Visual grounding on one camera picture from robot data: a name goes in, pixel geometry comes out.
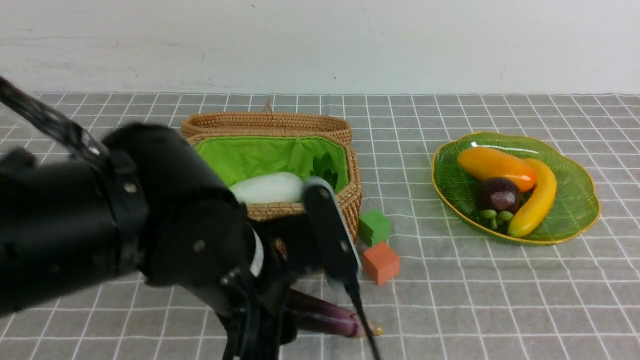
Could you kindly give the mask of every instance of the banana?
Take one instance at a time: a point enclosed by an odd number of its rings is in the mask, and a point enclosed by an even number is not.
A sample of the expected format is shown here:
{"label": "banana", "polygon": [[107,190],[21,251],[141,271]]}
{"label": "banana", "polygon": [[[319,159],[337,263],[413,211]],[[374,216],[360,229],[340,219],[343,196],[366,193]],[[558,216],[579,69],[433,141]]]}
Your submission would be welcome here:
{"label": "banana", "polygon": [[556,199],[557,182],[553,171],[540,160],[524,159],[536,173],[537,182],[529,200],[516,212],[507,233],[514,238],[531,234],[545,219]]}

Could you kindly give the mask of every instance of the wicker basket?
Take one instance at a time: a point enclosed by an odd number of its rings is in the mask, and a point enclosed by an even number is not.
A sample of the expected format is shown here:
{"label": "wicker basket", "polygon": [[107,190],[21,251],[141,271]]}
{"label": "wicker basket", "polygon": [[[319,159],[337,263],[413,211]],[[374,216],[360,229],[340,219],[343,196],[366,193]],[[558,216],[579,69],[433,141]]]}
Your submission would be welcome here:
{"label": "wicker basket", "polygon": [[274,112],[221,112],[190,116],[182,122],[182,135],[186,138],[207,133],[233,132],[236,129],[254,131],[271,129],[304,131],[328,135],[351,146],[351,126],[346,120],[324,115]]}
{"label": "wicker basket", "polygon": [[[362,180],[360,179],[360,169],[358,168],[358,158],[356,152],[344,142],[332,137],[327,133],[303,132],[280,129],[251,129],[251,128],[225,128],[218,129],[215,133],[199,134],[188,138],[191,145],[199,141],[215,136],[284,136],[284,137],[306,137],[322,136],[341,147],[346,153],[349,182],[336,194],[336,199],[344,221],[349,229],[353,241],[358,236],[358,217],[360,215],[360,205],[362,204]],[[271,204],[249,204],[248,215],[254,220],[269,220],[284,215],[302,213],[304,211],[300,203],[271,203]]]}

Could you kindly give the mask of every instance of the orange cube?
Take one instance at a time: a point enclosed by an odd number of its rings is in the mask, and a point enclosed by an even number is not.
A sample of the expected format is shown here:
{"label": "orange cube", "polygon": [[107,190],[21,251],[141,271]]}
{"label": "orange cube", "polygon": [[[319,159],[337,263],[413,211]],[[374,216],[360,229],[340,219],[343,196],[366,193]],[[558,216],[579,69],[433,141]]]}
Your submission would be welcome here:
{"label": "orange cube", "polygon": [[400,258],[386,242],[380,242],[364,252],[364,271],[382,285],[400,272]]}

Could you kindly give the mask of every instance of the purple fruit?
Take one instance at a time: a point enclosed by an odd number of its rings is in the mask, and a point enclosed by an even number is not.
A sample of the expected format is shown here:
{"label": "purple fruit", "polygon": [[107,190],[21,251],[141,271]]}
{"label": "purple fruit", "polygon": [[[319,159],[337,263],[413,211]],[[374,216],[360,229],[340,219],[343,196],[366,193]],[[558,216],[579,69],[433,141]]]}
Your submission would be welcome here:
{"label": "purple fruit", "polygon": [[492,229],[508,222],[520,209],[522,194],[518,185],[505,177],[491,177],[480,184],[480,217],[490,221]]}
{"label": "purple fruit", "polygon": [[518,185],[505,177],[491,177],[480,184],[478,203],[480,210],[508,211],[515,214],[521,201]]}

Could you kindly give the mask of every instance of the white wall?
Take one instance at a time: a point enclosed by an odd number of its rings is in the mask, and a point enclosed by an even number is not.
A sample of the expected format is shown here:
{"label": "white wall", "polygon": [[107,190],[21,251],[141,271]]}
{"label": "white wall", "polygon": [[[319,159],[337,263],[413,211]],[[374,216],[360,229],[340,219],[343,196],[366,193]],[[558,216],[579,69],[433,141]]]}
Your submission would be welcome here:
{"label": "white wall", "polygon": [[638,0],[0,0],[30,91],[640,93]]}

